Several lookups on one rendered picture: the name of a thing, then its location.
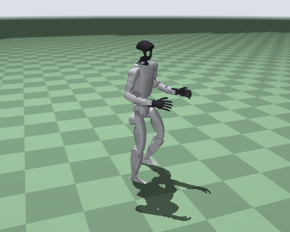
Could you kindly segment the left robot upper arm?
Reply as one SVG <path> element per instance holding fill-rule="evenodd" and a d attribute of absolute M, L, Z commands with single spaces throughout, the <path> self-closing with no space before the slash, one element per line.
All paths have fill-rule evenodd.
<path fill-rule="evenodd" d="M 153 63 L 154 63 L 154 66 L 155 66 L 155 75 L 154 75 L 154 81 L 153 81 L 153 88 L 156 88 L 160 84 L 159 80 L 156 79 L 158 64 L 156 62 L 153 62 Z"/>

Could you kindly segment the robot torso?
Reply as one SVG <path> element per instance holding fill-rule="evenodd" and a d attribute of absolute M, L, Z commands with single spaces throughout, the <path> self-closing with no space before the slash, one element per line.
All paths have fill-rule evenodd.
<path fill-rule="evenodd" d="M 134 88 L 132 89 L 132 93 L 134 95 L 137 95 L 138 97 L 141 97 L 143 99 L 147 99 L 151 95 L 152 87 L 153 87 L 153 81 L 154 81 L 154 75 L 155 75 L 155 66 L 154 63 L 151 61 L 148 61 L 149 65 L 142 65 L 145 62 L 141 62 L 139 64 L 134 64 L 132 68 L 138 67 L 140 68 L 140 75 L 136 79 Z M 140 115 L 146 117 L 149 114 L 150 107 L 148 106 L 142 106 L 139 104 L 135 104 L 133 107 L 133 112 L 140 111 Z"/>

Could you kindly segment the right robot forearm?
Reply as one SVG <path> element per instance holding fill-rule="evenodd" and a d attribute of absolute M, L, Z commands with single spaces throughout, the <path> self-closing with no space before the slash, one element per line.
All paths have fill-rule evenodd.
<path fill-rule="evenodd" d="M 137 95 L 131 94 L 130 92 L 127 92 L 125 94 L 125 98 L 134 104 L 139 104 L 142 106 L 148 106 L 148 105 L 152 106 L 152 100 L 143 99 L 141 97 L 138 97 Z"/>

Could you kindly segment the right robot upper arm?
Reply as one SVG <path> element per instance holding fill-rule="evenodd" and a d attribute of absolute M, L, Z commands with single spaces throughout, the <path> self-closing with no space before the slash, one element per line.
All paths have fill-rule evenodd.
<path fill-rule="evenodd" d="M 127 79 L 127 83 L 126 83 L 126 87 L 124 91 L 124 97 L 127 92 L 130 92 L 131 94 L 133 94 L 131 90 L 134 88 L 136 79 L 139 77 L 139 75 L 140 75 L 140 68 L 134 67 L 134 68 L 129 69 L 128 79 Z"/>

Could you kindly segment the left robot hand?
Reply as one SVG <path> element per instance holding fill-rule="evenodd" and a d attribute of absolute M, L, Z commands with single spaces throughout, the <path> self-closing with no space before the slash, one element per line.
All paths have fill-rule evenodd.
<path fill-rule="evenodd" d="M 183 87 L 180 89 L 177 88 L 171 88 L 171 90 L 175 90 L 175 95 L 179 94 L 180 96 L 185 96 L 188 97 L 189 99 L 191 98 L 191 90 L 187 89 L 187 87 Z"/>

